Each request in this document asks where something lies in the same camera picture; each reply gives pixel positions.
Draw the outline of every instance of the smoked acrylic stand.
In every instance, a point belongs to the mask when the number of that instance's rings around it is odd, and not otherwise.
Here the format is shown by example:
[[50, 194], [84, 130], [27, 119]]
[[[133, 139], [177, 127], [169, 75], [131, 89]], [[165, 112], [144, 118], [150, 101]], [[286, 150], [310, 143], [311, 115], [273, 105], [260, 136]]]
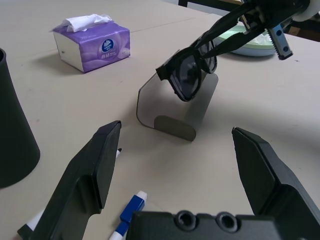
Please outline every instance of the smoked acrylic stand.
[[202, 125], [218, 84], [216, 74], [202, 73], [203, 83], [196, 96], [181, 101], [167, 80], [155, 73], [139, 90], [136, 117], [149, 128], [193, 141]]

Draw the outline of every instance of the sunglasses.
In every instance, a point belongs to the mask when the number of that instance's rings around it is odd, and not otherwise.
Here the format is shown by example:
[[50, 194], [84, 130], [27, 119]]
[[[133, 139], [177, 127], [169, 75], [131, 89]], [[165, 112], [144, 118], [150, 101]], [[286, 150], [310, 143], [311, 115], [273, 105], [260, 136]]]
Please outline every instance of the sunglasses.
[[212, 74], [217, 68], [217, 57], [203, 58], [215, 45], [211, 40], [199, 46], [199, 37], [191, 46], [176, 52], [156, 69], [160, 80], [168, 80], [174, 93], [184, 101], [190, 101], [203, 82], [202, 71]]

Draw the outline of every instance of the white tissue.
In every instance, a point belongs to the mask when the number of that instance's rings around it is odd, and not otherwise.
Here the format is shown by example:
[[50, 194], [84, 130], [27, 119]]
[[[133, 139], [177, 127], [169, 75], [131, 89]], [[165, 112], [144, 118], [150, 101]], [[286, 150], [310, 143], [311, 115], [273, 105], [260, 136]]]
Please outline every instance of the white tissue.
[[66, 18], [58, 27], [67, 26], [67, 32], [85, 32], [87, 31], [87, 29], [92, 28], [95, 25], [104, 24], [110, 21], [112, 21], [112, 19], [108, 15], [91, 14], [89, 16], [76, 16]]
[[271, 38], [269, 36], [269, 34], [260, 34], [259, 36], [257, 36], [256, 38], [252, 39], [250, 41], [250, 43], [256, 43], [256, 44], [260, 44], [260, 45], [268, 45], [271, 42]]

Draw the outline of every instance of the black cup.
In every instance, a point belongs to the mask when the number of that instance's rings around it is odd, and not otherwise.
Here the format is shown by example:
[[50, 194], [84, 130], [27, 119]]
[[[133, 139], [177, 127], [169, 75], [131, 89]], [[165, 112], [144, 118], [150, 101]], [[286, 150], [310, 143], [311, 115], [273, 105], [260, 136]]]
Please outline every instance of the black cup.
[[11, 81], [6, 53], [0, 48], [0, 188], [26, 177], [40, 150]]

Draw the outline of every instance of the purple tissue box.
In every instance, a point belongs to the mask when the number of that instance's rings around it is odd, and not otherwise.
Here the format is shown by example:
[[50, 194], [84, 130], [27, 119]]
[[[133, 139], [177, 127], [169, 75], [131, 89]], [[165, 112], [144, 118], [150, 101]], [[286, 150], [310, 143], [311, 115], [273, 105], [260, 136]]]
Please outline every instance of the purple tissue box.
[[56, 27], [53, 36], [61, 60], [84, 73], [130, 56], [130, 31], [114, 21], [78, 32]]

